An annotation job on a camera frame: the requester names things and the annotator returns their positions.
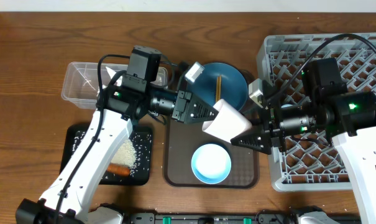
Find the pink cup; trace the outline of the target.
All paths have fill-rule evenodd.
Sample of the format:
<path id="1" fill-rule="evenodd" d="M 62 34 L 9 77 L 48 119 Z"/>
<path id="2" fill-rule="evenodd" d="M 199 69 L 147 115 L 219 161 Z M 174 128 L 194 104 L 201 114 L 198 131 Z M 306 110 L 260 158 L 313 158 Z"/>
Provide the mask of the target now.
<path id="1" fill-rule="evenodd" d="M 219 100 L 214 106 L 218 115 L 213 121 L 205 121 L 202 131 L 218 139 L 231 142 L 231 139 L 252 127 L 251 122 L 232 107 L 226 100 Z"/>

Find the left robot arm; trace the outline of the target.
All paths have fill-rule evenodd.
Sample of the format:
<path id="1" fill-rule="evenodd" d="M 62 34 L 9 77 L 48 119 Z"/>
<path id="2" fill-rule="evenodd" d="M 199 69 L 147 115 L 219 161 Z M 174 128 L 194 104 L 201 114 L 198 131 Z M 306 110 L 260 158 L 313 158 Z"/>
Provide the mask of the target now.
<path id="1" fill-rule="evenodd" d="M 108 85 L 100 89 L 97 109 L 83 140 L 53 184 L 36 202 L 23 199 L 17 223 L 122 223 L 110 205 L 90 211 L 93 195 L 118 149 L 129 139 L 133 122 L 147 113 L 170 115 L 185 124 L 214 120 L 218 111 L 185 91 L 148 87 L 136 91 Z"/>

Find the orange carrot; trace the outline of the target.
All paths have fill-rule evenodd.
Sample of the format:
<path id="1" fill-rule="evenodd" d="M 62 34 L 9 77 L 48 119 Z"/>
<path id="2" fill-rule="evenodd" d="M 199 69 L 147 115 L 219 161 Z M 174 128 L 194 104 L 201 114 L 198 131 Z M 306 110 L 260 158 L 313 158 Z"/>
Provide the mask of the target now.
<path id="1" fill-rule="evenodd" d="M 130 168 L 119 164 L 110 164 L 107 168 L 108 172 L 121 177 L 127 177 L 130 174 Z"/>

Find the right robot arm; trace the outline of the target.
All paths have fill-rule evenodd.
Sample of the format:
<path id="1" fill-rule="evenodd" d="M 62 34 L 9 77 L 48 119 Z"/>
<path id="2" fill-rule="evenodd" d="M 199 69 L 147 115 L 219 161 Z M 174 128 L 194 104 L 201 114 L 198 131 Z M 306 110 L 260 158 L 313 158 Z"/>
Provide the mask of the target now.
<path id="1" fill-rule="evenodd" d="M 285 138 L 319 129 L 326 132 L 346 168 L 362 223 L 376 223 L 376 95 L 357 91 L 331 95 L 316 104 L 259 111 L 254 125 L 231 139 L 240 146 L 271 154 L 286 149 Z"/>

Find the light blue cup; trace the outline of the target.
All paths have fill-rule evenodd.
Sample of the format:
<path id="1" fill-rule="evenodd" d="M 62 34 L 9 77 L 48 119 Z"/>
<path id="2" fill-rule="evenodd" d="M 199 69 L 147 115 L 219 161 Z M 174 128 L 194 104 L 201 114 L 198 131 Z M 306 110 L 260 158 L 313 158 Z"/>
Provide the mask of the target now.
<path id="1" fill-rule="evenodd" d="M 291 105 L 291 104 L 284 104 L 284 105 L 281 105 L 281 108 L 287 108 L 287 107 L 291 107 L 291 106 L 293 106 L 293 105 Z"/>

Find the large white tissue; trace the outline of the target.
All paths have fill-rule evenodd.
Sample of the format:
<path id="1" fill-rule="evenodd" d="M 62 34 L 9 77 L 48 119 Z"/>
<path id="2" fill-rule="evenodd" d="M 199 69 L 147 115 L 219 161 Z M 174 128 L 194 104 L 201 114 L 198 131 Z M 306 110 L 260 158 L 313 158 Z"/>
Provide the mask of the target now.
<path id="1" fill-rule="evenodd" d="M 106 67 L 106 70 L 111 78 L 111 81 L 108 83 L 108 85 L 116 85 L 116 86 L 121 86 L 122 84 L 122 76 L 123 76 L 123 71 L 114 71 L 113 69 Z"/>

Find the light blue rice bowl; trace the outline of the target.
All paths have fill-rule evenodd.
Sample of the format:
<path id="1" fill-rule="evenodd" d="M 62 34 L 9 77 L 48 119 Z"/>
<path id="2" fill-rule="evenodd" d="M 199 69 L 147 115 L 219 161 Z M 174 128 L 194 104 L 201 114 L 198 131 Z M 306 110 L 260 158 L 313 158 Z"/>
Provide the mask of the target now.
<path id="1" fill-rule="evenodd" d="M 219 184 L 231 172 L 231 156 L 224 146 L 216 143 L 203 144 L 193 153 L 191 170 L 205 184 Z"/>

